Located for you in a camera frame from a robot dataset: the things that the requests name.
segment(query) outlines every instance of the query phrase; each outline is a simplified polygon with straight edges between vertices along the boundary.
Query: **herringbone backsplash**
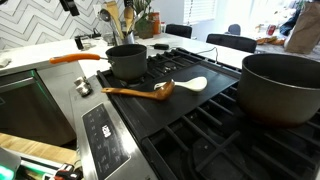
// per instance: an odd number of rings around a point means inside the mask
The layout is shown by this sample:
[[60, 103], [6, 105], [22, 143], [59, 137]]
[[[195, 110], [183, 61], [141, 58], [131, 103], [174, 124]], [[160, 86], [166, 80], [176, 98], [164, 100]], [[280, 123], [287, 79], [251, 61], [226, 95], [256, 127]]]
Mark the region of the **herringbone backsplash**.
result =
[[65, 12], [59, 0], [9, 0], [0, 6], [0, 50], [73, 39], [107, 31], [95, 17], [93, 5], [104, 0], [75, 0], [79, 16]]

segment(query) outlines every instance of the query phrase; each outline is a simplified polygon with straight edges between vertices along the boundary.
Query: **pot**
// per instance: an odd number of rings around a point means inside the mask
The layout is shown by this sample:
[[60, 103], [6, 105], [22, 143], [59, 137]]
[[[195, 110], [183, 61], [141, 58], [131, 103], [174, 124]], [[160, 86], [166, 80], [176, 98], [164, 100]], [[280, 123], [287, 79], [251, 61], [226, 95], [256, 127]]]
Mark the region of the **pot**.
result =
[[252, 120], [271, 127], [302, 125], [320, 108], [320, 63], [289, 55], [244, 58], [237, 103]]
[[147, 47], [140, 44], [128, 44], [110, 48], [106, 51], [107, 58], [97, 54], [77, 53], [50, 58], [51, 64], [73, 62], [78, 60], [105, 59], [111, 64], [111, 70], [117, 79], [135, 80], [147, 71]]
[[135, 80], [147, 72], [147, 47], [128, 44], [107, 50], [114, 76], [123, 81]]

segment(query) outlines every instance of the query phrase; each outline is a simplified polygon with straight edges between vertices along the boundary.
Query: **vase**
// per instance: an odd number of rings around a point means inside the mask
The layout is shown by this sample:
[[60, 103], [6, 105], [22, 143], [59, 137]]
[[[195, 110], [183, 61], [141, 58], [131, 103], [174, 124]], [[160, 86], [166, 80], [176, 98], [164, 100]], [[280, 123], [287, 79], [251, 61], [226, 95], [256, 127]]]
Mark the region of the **vase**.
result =
[[136, 30], [141, 39], [153, 38], [153, 21], [137, 23]]

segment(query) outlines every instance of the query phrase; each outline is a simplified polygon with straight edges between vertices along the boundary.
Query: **oven control panel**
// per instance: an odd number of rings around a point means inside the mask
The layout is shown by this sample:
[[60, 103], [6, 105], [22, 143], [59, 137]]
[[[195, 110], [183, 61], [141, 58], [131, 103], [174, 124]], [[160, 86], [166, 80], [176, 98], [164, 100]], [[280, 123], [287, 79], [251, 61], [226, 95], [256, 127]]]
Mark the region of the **oven control panel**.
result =
[[102, 103], [82, 119], [98, 178], [105, 179], [130, 157]]

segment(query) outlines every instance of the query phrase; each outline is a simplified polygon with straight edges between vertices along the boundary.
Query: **oven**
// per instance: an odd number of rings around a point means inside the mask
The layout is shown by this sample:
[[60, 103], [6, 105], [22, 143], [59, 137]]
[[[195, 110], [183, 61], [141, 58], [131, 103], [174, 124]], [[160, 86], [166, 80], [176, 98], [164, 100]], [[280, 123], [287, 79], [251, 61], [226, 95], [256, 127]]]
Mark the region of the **oven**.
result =
[[[208, 80], [203, 91], [175, 87], [170, 98], [161, 102], [100, 93], [102, 87], [153, 91], [156, 83], [170, 79], [187, 81], [198, 76]], [[179, 48], [148, 57], [147, 73], [131, 82], [117, 80], [111, 70], [98, 71], [97, 76], [89, 78], [91, 95], [80, 98], [72, 91], [74, 109], [82, 113], [77, 116], [80, 120], [76, 129], [77, 134], [81, 133], [78, 140], [85, 176], [316, 179], [320, 113], [293, 129], [255, 123], [235, 100], [240, 76], [235, 68]], [[137, 162], [144, 168], [132, 165]]]

